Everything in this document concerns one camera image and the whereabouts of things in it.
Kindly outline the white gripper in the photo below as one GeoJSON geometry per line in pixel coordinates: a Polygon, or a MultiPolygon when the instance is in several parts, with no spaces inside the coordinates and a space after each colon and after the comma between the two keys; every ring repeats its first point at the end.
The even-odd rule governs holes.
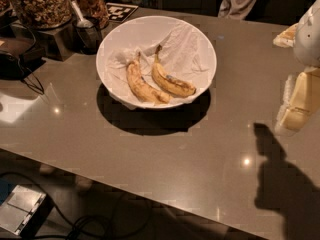
{"type": "Polygon", "coordinates": [[[320,108],[320,0],[316,0],[295,23],[273,39],[273,44],[292,47],[294,55],[306,67],[288,76],[283,103],[276,117],[275,132],[294,135],[320,108]]]}

